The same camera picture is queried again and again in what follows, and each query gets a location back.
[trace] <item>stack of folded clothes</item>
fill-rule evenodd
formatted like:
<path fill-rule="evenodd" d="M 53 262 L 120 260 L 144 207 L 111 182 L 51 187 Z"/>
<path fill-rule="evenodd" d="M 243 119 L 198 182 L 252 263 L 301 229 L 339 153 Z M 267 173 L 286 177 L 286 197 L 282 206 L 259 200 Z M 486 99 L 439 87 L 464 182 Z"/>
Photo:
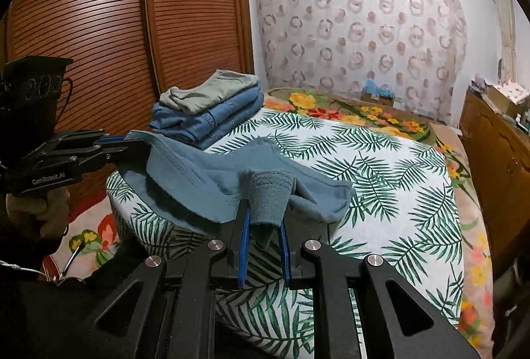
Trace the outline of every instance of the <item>stack of folded clothes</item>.
<path fill-rule="evenodd" d="M 153 107 L 151 129 L 205 150 L 263 105 L 255 75 L 217 70 L 205 83 L 181 90 L 171 87 Z"/>

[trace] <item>folded clothes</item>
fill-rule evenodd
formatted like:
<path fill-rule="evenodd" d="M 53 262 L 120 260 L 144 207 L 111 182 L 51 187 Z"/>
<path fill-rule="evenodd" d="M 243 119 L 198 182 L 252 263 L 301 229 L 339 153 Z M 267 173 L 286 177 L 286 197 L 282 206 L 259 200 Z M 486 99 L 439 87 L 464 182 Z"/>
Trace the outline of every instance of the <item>folded clothes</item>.
<path fill-rule="evenodd" d="M 220 123 L 216 128 L 210 130 L 206 136 L 199 140 L 192 139 L 193 135 L 190 134 L 189 129 L 186 130 L 180 127 L 157 129 L 156 127 L 153 127 L 153 123 L 151 123 L 151 129 L 153 129 L 153 132 L 155 133 L 167 136 L 171 139 L 179 140 L 189 145 L 193 145 L 194 147 L 200 148 L 201 150 L 205 150 L 209 146 L 216 143 L 219 139 L 229 134 L 234 127 L 239 126 L 242 122 L 245 122 L 249 118 L 256 115 L 263 106 L 263 98 L 263 93 L 259 93 L 258 97 L 252 102 L 248 103 L 239 111 L 236 111 L 234 114 L 230 115 L 226 120 Z"/>
<path fill-rule="evenodd" d="M 235 218 L 241 199 L 249 200 L 253 224 L 278 225 L 277 214 L 285 207 L 278 209 L 275 203 L 285 198 L 276 187 L 291 187 L 293 215 L 325 223 L 340 221 L 353 195 L 351 182 L 333 180 L 283 156 L 262 137 L 222 155 L 146 131 L 133 130 L 126 139 L 150 145 L 146 160 L 117 163 L 126 183 L 157 215 L 210 237 L 218 234 L 221 223 Z"/>
<path fill-rule="evenodd" d="M 261 84 L 246 88 L 231 98 L 214 105 L 198 115 L 185 114 L 161 103 L 153 106 L 153 130 L 171 129 L 172 138 L 193 144 L 206 137 L 212 130 L 226 121 L 230 115 L 251 108 L 251 103 L 259 97 Z"/>
<path fill-rule="evenodd" d="M 171 87 L 160 95 L 160 102 L 170 108 L 194 115 L 227 100 L 244 88 L 252 87 L 258 82 L 258 77 L 255 75 L 218 69 L 198 87 L 190 90 Z"/>

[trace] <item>window curtain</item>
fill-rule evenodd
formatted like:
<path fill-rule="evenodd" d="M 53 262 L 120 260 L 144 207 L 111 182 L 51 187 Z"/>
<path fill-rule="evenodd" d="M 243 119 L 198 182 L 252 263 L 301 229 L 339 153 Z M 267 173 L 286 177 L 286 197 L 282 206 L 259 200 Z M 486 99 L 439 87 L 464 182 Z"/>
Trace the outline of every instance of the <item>window curtain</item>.
<path fill-rule="evenodd" d="M 449 123 L 466 47 L 459 0 L 259 0 L 258 11 L 271 87 L 358 98 L 371 78 Z"/>
<path fill-rule="evenodd" d="M 517 81 L 515 55 L 515 12 L 513 0 L 495 0 L 499 14 L 500 33 L 503 40 L 503 61 L 500 82 Z"/>

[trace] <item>white cable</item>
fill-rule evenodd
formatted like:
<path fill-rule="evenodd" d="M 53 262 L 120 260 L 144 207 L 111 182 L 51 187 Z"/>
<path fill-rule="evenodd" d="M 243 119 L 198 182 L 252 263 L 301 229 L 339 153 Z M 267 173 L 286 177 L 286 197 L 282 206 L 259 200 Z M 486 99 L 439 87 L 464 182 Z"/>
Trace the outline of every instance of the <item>white cable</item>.
<path fill-rule="evenodd" d="M 5 266 L 6 268 L 16 269 L 17 271 L 27 271 L 27 272 L 33 272 L 35 274 L 40 274 L 40 275 L 43 275 L 44 277 L 46 277 L 48 280 L 50 280 L 52 282 L 55 282 L 55 280 L 52 277 L 50 277 L 49 275 L 45 274 L 44 272 L 37 271 L 36 269 L 23 268 L 23 267 L 21 267 L 19 265 L 9 264 L 7 262 L 4 262 L 3 260 L 0 260 L 0 266 Z"/>

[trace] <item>wardrobe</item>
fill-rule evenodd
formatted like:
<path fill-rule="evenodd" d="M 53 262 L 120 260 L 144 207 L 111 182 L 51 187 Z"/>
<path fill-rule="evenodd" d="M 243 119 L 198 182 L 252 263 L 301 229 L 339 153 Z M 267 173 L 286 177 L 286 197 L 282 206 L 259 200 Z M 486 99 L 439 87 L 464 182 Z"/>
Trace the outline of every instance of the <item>wardrobe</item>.
<path fill-rule="evenodd" d="M 74 60 L 56 131 L 147 129 L 167 88 L 194 87 L 216 69 L 253 72 L 248 0 L 13 0 L 0 29 L 3 61 Z M 104 190 L 112 169 L 71 187 L 71 205 Z"/>

